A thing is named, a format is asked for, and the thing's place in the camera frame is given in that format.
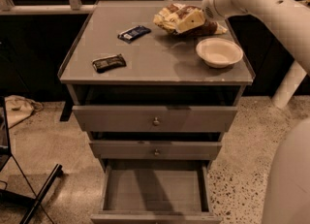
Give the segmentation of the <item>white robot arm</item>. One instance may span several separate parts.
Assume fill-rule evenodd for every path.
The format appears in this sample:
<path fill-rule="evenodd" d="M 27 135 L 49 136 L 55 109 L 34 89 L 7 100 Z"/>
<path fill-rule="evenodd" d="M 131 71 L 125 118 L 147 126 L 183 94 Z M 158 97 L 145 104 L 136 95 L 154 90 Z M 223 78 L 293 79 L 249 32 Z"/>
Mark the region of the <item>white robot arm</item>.
<path fill-rule="evenodd" d="M 310 9 L 295 0 L 202 0 L 205 16 L 258 18 L 310 74 Z M 280 142 L 271 164 L 262 224 L 310 224 L 310 118 Z"/>

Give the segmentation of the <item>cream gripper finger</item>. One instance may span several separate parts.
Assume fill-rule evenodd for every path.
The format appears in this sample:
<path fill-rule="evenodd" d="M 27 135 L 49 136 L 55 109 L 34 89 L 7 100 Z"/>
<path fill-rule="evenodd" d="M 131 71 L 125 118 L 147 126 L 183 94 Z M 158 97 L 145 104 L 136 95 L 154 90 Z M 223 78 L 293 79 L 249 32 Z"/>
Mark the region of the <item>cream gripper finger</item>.
<path fill-rule="evenodd" d="M 187 8 L 181 9 L 177 13 L 178 19 L 175 21 L 175 30 L 178 33 L 184 33 L 196 27 L 202 26 L 205 22 L 205 17 L 200 9 Z"/>

